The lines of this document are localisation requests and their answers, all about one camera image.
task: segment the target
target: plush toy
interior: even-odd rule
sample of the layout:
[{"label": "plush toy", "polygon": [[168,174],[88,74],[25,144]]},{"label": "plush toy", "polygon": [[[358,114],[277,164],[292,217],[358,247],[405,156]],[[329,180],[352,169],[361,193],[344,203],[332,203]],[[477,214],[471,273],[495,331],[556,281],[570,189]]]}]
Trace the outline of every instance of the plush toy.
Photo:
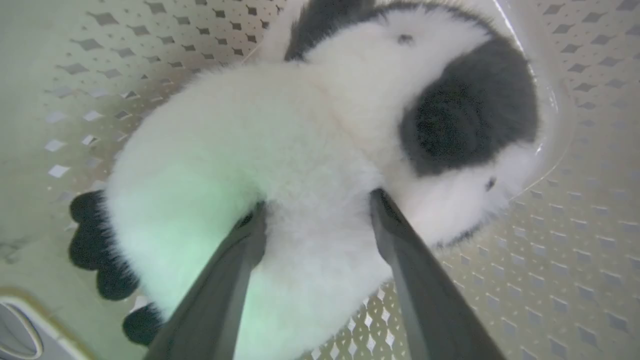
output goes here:
[{"label": "plush toy", "polygon": [[449,247],[533,168],[534,81],[488,21],[437,3],[290,5],[256,61],[186,84],[134,132],[106,189],[71,205],[74,264],[97,270],[107,299],[141,285],[152,301],[125,319],[134,342],[153,340],[264,202],[267,247],[234,359],[295,359],[391,277],[371,190],[386,189],[427,245]]}]

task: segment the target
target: white fur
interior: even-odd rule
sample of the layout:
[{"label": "white fur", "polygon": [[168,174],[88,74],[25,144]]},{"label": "white fur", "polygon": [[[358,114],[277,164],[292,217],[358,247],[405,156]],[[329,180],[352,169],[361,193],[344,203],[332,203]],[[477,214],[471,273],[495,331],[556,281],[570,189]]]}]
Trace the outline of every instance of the white fur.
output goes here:
[{"label": "white fur", "polygon": [[[401,34],[415,44],[399,45]],[[235,360],[294,359],[390,278],[371,229],[371,190],[384,186],[430,245],[505,206],[527,149],[419,179],[395,131],[409,99],[486,40],[444,12],[390,13],[319,44],[309,64],[206,73],[154,111],[121,153],[105,205],[116,251],[162,317],[258,200],[268,205],[268,244]],[[498,183],[485,193],[490,174]]]}]

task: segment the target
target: plush toy body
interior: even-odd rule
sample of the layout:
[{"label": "plush toy body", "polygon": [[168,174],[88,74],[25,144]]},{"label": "plush toy body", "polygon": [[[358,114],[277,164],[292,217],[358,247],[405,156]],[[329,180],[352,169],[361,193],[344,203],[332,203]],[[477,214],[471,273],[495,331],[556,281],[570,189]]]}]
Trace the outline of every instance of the plush toy body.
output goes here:
[{"label": "plush toy body", "polygon": [[[505,208],[533,165],[527,62],[484,20],[437,4],[291,6],[306,10],[282,18],[292,22],[287,47],[268,33],[262,61],[187,84],[131,136],[97,201],[102,215],[79,215],[98,194],[72,205],[82,239],[96,218],[106,223],[111,238],[97,246],[122,265],[80,238],[74,262],[114,274],[101,287],[118,289],[112,299],[139,280],[153,302],[129,319],[147,319],[135,341],[153,338],[148,317],[167,320],[220,241],[264,201],[267,249],[235,359],[294,359],[390,278],[371,190],[387,189],[429,246],[446,246]],[[330,21],[309,15],[320,8]]]}]

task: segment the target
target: black eye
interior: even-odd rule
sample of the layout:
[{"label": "black eye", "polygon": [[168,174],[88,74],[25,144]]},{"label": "black eye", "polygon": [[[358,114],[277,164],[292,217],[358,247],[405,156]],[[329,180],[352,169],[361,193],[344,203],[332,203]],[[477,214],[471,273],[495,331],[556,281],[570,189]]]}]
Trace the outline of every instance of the black eye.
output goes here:
[{"label": "black eye", "polygon": [[491,179],[489,179],[489,182],[484,186],[484,189],[486,191],[491,190],[493,188],[493,186],[495,185],[495,181],[496,181],[496,178],[491,176]]},{"label": "black eye", "polygon": [[413,36],[411,35],[402,34],[398,37],[398,44],[404,45],[404,44],[412,44],[412,43],[413,43]]}]

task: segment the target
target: white plush toy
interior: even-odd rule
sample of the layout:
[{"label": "white plush toy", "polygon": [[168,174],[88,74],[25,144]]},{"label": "white plush toy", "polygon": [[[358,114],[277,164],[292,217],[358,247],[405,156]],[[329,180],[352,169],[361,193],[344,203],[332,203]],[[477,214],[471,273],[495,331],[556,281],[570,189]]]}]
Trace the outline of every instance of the white plush toy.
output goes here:
[{"label": "white plush toy", "polygon": [[[107,223],[105,246],[132,272],[115,277],[138,279],[161,322],[265,202],[266,253],[235,360],[297,358],[390,279],[371,190],[386,189],[430,247],[451,246],[508,205],[534,161],[527,61],[481,17],[396,1],[291,7],[256,61],[205,72],[154,110],[91,199],[104,210],[93,219]],[[72,205],[81,229],[87,206]],[[82,263],[90,255],[74,241]]]}]

